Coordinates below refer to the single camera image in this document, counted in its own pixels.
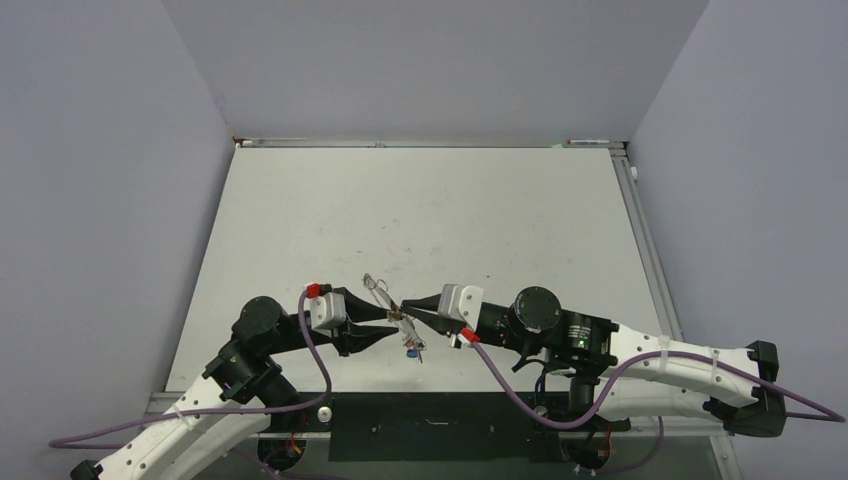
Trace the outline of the large metal keyring organizer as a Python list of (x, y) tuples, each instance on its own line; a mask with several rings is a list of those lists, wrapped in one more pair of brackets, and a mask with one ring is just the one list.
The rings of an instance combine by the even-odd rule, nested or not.
[(418, 334), (413, 319), (401, 311), (400, 305), (390, 296), (387, 284), (382, 279), (365, 273), (362, 277), (363, 286), (370, 292), (373, 299), (387, 310), (387, 320), (393, 324), (402, 336), (407, 356), (423, 363), (423, 352), (426, 342)]

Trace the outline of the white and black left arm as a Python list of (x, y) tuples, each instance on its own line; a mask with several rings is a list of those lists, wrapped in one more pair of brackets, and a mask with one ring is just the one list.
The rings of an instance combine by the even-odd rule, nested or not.
[[(318, 346), (331, 345), (342, 357), (360, 353), (398, 334), (398, 328), (382, 325), (388, 315), (329, 284), (308, 285), (296, 314), (272, 297), (254, 297), (241, 308), (229, 340), (164, 413), (50, 445), (90, 449), (94, 438), (138, 428), (133, 439), (111, 447), (110, 455), (80, 462), (71, 478), (190, 479), (251, 434), (287, 429), (325, 407), (332, 380)], [(314, 398), (305, 399), (273, 358), (295, 350), (310, 353), (324, 380)]]

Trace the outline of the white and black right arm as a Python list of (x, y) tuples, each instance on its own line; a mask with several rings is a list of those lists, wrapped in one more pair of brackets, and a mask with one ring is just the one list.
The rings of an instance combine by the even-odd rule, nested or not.
[(517, 353), (514, 371), (542, 354), (546, 373), (569, 380), (566, 406), (538, 397), (526, 408), (551, 428), (676, 416), (774, 438), (788, 418), (783, 395), (765, 386), (779, 370), (776, 347), (768, 342), (720, 349), (651, 335), (566, 310), (541, 286), (522, 289), (502, 306), (484, 301), (478, 287), (447, 284), (439, 294), (403, 301), (400, 310), (447, 336), (454, 348), (489, 345)]

